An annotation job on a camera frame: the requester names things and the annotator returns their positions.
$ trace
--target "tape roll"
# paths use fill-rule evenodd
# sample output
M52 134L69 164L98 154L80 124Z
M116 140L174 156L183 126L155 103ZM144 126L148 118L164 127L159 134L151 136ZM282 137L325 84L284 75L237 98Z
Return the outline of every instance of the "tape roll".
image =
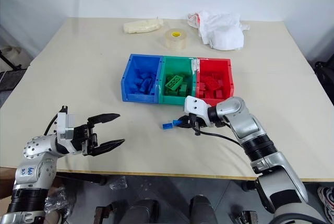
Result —
M186 47L187 33L180 28L172 28L165 33L166 47L181 50Z

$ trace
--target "white cloth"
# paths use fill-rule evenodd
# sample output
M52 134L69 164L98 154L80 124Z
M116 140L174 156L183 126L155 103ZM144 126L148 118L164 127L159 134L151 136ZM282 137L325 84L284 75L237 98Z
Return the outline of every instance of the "white cloth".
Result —
M249 30L241 25L238 14L214 14L205 10L188 14L188 24L198 29L204 45L217 50L241 49L244 46L242 31Z

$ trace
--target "blue bin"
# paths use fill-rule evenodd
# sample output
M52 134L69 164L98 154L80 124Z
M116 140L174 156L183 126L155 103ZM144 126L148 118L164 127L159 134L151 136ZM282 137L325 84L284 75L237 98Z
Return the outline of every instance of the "blue bin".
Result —
M121 81L123 101L159 103L162 59L159 55L130 55Z

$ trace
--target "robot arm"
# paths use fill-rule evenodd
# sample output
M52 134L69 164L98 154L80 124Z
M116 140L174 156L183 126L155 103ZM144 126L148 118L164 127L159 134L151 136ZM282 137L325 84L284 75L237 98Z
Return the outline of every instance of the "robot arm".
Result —
M188 96L185 112L195 129L199 126L194 117L202 118L208 127L230 124L238 143L250 159L250 166L256 174L261 174L255 181L255 187L269 212L276 215L299 213L323 220L316 210L307 205L304 184L285 156L277 151L259 121L249 113L243 99L231 97L211 107L203 100Z
M34 137L23 149L24 159L16 170L11 203L1 224L43 223L44 202L56 176L58 158L68 154L96 156L121 145L124 139L98 146L97 135L92 131L95 124L112 121L119 116L101 114L88 118L87 124L73 127L72 115L67 114L67 108L61 110L57 115L57 133Z

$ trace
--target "green bin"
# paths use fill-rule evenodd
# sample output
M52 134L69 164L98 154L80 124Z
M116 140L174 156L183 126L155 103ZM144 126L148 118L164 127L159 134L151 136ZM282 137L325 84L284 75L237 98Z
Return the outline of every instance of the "green bin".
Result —
M183 77L183 82L187 83L186 96L169 94L169 90L165 85L168 83L168 79L173 78L175 75ZM188 95L195 96L195 94L196 58L164 56L159 79L159 103L184 105L185 98Z

